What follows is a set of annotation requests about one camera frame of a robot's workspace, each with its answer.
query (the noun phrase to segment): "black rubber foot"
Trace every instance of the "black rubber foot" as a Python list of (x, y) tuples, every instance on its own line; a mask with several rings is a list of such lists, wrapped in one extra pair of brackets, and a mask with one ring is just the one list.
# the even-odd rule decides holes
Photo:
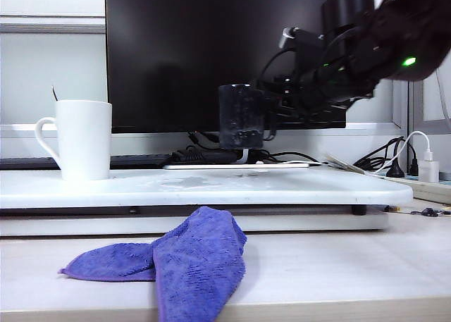
[(351, 206), (351, 212), (353, 215), (365, 215), (366, 205), (365, 204), (354, 204)]

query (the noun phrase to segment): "keyboard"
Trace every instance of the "keyboard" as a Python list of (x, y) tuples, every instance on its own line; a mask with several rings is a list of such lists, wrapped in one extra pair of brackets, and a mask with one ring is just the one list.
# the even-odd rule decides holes
[[(171, 154), (118, 155), (112, 156), (111, 169), (156, 169), (171, 161)], [(7, 158), (0, 159), (0, 171), (56, 170), (53, 158)]]

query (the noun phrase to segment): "green light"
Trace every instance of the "green light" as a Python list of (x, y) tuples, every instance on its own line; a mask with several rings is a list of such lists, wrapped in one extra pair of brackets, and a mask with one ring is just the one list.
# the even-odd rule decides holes
[(402, 63), (403, 66), (410, 66), (413, 65), (416, 61), (416, 58), (414, 56), (410, 56), (409, 58), (406, 58), (406, 60), (404, 60), (404, 62)]

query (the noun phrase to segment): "white cable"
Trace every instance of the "white cable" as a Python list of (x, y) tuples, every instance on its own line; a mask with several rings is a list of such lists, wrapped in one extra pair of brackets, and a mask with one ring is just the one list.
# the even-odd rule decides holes
[(249, 157), (249, 149), (244, 148), (242, 150), (242, 157), (240, 160), (235, 161), (236, 164), (244, 164), (247, 163), (247, 158)]
[(435, 77), (437, 78), (438, 91), (440, 92), (440, 103), (442, 104), (442, 112), (443, 112), (443, 116), (445, 117), (446, 125), (451, 130), (451, 119), (450, 119), (450, 116), (448, 115), (448, 111), (446, 108), (445, 91), (443, 91), (443, 86), (440, 83), (440, 77), (438, 76), (439, 74), (440, 73), (437, 68), (437, 70), (435, 71)]
[(379, 173), (381, 170), (383, 170), (385, 167), (387, 167), (390, 163), (392, 163), (400, 154), (401, 152), (404, 150), (404, 148), (407, 146), (407, 143), (409, 141), (409, 139), (412, 137), (412, 135), (414, 134), (421, 134), (426, 138), (426, 141), (428, 142), (428, 148), (426, 149), (426, 152), (430, 152), (431, 151), (431, 143), (429, 142), (429, 138), (426, 134), (424, 134), (423, 132), (419, 131), (419, 130), (414, 130), (412, 133), (409, 134), (409, 136), (406, 138), (405, 143), (402, 145), (402, 147), (400, 148), (400, 150), (396, 153), (396, 155), (394, 157), (391, 158), (391, 160), (386, 161), (382, 167), (380, 167), (377, 171), (373, 172), (373, 174), (377, 174)]

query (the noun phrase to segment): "desk surface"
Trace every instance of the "desk surface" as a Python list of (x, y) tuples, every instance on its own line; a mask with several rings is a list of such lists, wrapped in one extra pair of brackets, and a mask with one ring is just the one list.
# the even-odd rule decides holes
[(412, 189), (328, 167), (283, 170), (111, 171), (108, 180), (68, 182), (60, 171), (2, 171), (0, 208), (186, 204), (391, 204)]
[[(385, 231), (248, 238), (219, 321), (451, 320), (451, 218), (392, 213)], [(0, 240), (4, 320), (156, 321), (154, 283), (56, 273), (87, 250), (153, 239)]]

